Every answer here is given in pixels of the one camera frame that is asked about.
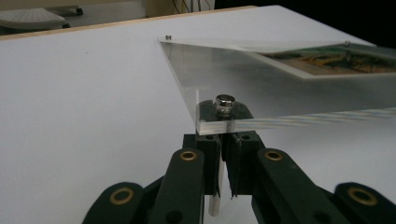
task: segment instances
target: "metal bolt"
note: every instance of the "metal bolt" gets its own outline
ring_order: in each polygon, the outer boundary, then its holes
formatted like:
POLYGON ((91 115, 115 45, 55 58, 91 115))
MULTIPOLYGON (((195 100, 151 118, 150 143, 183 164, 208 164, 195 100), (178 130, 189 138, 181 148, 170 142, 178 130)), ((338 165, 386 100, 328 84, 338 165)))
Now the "metal bolt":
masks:
POLYGON ((234 102, 235 98, 231 95, 218 95, 215 102, 216 114, 222 117, 230 117, 234 102))
POLYGON ((346 40, 346 42, 344 42, 344 46, 349 47, 349 45, 350 45, 350 40, 346 40))

